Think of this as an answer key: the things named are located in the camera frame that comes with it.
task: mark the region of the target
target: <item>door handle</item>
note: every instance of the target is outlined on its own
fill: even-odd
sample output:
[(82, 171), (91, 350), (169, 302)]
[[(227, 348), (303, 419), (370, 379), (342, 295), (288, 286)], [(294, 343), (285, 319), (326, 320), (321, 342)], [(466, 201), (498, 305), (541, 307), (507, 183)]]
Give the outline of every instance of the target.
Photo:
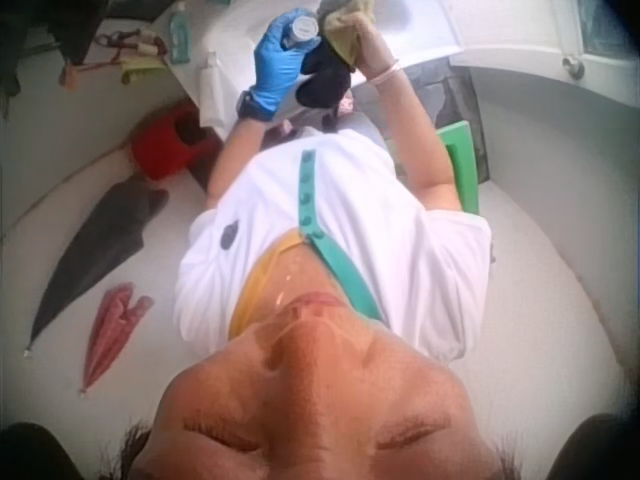
[(580, 80), (584, 77), (584, 63), (579, 58), (567, 56), (562, 59), (562, 68), (564, 68), (569, 76), (574, 80)]

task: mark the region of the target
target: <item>small bottle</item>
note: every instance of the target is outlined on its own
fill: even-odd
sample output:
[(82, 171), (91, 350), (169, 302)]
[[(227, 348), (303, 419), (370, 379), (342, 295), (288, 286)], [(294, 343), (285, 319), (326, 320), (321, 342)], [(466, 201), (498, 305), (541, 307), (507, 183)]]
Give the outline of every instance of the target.
[(216, 52), (209, 52), (207, 64), (200, 70), (200, 126), (224, 127), (224, 87), (220, 79)]
[(182, 65), (191, 61), (191, 27), (185, 8), (184, 1), (176, 2), (174, 12), (169, 20), (170, 60), (174, 65)]
[(284, 38), (282, 39), (282, 48), (289, 50), (296, 43), (308, 42), (320, 31), (318, 21), (314, 17), (298, 17), (291, 26), (287, 28)]

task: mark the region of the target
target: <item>white door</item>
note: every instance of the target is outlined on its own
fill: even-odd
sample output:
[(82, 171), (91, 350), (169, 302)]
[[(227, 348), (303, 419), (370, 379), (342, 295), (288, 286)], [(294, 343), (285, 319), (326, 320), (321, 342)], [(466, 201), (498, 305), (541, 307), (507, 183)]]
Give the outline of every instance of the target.
[(453, 65), (572, 83), (640, 107), (640, 61), (602, 0), (443, 0), (463, 52)]

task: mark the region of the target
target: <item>white sink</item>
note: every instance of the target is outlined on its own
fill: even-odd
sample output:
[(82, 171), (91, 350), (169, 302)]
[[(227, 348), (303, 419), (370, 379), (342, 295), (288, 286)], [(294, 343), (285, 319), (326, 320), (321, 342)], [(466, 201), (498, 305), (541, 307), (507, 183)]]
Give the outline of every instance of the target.
[[(191, 0), (187, 14), (191, 20), (193, 50), (188, 65), (170, 68), (189, 96), (198, 104), (198, 71), (207, 53), (216, 51), (224, 76), (225, 127), (217, 133), (224, 140), (235, 117), (235, 103), (240, 92), (255, 82), (253, 50), (269, 23), (279, 14), (296, 7), (316, 11), (319, 0), (233, 0), (223, 6), (207, 0)], [(168, 40), (171, 9), (155, 23), (154, 29)], [(415, 65), (461, 51), (444, 8), (438, 0), (377, 0), (377, 26), (402, 66)], [(356, 73), (353, 85), (364, 78)], [(300, 107), (292, 95), (283, 102), (278, 118), (291, 116)]]

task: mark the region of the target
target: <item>hand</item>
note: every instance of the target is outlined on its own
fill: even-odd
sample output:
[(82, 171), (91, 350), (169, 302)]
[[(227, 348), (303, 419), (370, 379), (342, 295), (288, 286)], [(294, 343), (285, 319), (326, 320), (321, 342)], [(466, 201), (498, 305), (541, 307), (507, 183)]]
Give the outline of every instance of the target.
[(360, 52), (356, 58), (356, 67), (367, 80), (377, 77), (393, 66), (396, 62), (393, 53), (366, 15), (361, 12), (350, 13), (340, 17), (338, 21), (358, 32)]
[(282, 37), (293, 21), (313, 16), (305, 8), (296, 8), (276, 18), (264, 34), (253, 54), (256, 62), (256, 84), (249, 89), (253, 99), (265, 110), (275, 114), (300, 74), (304, 56), (320, 44), (320, 37), (298, 43), (291, 49), (282, 48)]

